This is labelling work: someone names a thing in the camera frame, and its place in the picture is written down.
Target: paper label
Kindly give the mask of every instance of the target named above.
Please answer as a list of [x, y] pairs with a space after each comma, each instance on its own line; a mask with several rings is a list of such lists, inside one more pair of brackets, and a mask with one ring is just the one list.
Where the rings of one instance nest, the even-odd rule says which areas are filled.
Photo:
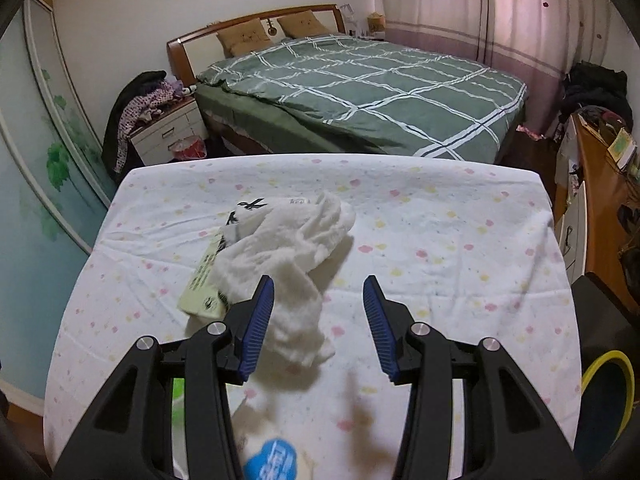
[[226, 298], [212, 286], [209, 275], [216, 255], [224, 249], [222, 232], [218, 231], [211, 239], [209, 247], [191, 275], [187, 287], [178, 300], [178, 308], [193, 316], [207, 319], [223, 319], [226, 315]]

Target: white wall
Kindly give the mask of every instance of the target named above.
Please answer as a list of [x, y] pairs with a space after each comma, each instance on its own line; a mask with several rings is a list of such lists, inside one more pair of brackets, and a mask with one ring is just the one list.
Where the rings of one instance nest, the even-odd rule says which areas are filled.
[[611, 2], [609, 5], [611, 6], [611, 22], [602, 66], [626, 72], [628, 79], [626, 100], [634, 113], [632, 135], [640, 144], [640, 47], [616, 7]]
[[167, 41], [209, 22], [318, 3], [350, 3], [359, 18], [374, 9], [374, 0], [54, 0], [54, 12], [69, 73], [103, 136], [131, 79], [146, 70], [171, 73]]

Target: blue label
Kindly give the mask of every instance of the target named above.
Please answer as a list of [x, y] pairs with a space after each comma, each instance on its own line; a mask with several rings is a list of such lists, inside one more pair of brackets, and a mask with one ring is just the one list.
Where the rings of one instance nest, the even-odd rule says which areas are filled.
[[243, 472], [245, 480], [296, 480], [296, 450], [286, 440], [268, 440], [244, 465]]

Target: pillow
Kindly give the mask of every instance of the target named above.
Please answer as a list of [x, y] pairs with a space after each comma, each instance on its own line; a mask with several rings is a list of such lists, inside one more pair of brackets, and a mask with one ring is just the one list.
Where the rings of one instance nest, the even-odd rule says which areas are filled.
[[311, 10], [282, 16], [278, 18], [278, 23], [290, 38], [311, 38], [331, 34], [331, 31], [318, 21]]
[[218, 39], [225, 52], [234, 57], [273, 45], [258, 18], [223, 28], [218, 32]]

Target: curtain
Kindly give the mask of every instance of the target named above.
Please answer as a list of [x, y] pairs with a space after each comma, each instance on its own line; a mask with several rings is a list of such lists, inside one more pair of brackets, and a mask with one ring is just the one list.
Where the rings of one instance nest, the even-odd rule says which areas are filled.
[[609, 0], [383, 0], [388, 41], [466, 57], [529, 86], [526, 125], [545, 133], [561, 81], [580, 60], [600, 64]]

